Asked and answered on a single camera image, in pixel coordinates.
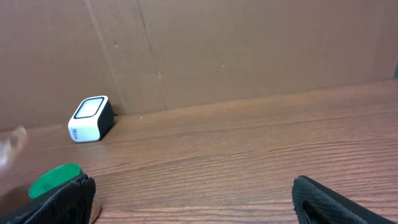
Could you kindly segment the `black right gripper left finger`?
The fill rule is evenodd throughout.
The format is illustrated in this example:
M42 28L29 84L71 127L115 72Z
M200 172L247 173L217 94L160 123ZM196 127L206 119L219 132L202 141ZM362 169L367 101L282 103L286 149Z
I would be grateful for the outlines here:
M2 224L89 224L95 180L80 174L1 217Z

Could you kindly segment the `green lid jar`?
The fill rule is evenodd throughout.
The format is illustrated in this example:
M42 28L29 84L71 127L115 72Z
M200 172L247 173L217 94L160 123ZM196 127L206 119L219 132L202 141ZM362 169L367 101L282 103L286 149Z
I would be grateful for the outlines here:
M84 174L82 171L81 167L77 164L65 164L59 167L56 167L50 171L48 171L46 174L44 174L42 177L37 179L32 186L29 189L29 196L32 199L35 199L42 194L48 192L49 190L52 190L53 188L61 185L62 183L80 175ZM91 216L90 216L90 222L89 223L94 223L96 219L98 218L101 210L101 205L96 198L96 193L94 196L94 201L93 205L91 208Z

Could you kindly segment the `brown bread pouch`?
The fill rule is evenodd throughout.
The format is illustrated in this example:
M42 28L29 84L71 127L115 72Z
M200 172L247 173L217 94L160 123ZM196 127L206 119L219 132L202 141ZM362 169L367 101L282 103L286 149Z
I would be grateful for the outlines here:
M16 163L27 142L27 132L23 126L17 127L7 139L1 141L1 175Z

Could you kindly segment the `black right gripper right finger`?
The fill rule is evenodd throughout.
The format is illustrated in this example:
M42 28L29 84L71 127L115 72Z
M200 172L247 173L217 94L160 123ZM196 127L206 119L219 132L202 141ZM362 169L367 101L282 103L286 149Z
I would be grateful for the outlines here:
M300 224L394 224L304 175L294 180L292 201Z

